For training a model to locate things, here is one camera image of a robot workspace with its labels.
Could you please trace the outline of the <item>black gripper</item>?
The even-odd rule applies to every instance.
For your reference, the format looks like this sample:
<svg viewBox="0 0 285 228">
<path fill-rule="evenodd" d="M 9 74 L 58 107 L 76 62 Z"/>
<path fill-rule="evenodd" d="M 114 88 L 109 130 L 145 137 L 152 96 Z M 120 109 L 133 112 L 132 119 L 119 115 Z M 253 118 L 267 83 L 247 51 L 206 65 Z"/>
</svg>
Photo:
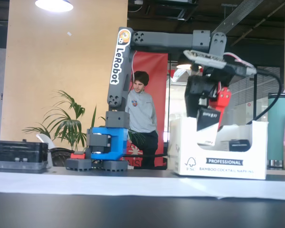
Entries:
<svg viewBox="0 0 285 228">
<path fill-rule="evenodd" d="M 225 108 L 231 99 L 229 85 L 229 73 L 222 69 L 206 67 L 201 76 L 189 76 L 185 90 L 185 105 L 188 117 L 196 118 L 199 110 L 199 97 L 210 99 L 211 108 L 220 112 L 219 125 Z"/>
</svg>

